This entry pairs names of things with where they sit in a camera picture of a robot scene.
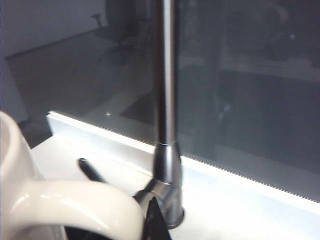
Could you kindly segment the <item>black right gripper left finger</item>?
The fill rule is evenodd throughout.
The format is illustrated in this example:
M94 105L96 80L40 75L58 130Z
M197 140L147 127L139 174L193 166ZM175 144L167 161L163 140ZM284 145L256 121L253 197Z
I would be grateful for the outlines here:
M97 233L71 226L65 226L65 232L69 240L107 240Z

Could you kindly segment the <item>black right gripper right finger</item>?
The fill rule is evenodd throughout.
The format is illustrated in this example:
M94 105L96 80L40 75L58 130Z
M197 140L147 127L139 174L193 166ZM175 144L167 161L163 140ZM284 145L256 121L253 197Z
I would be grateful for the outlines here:
M149 202L144 222L144 240L171 240L160 206L155 197Z

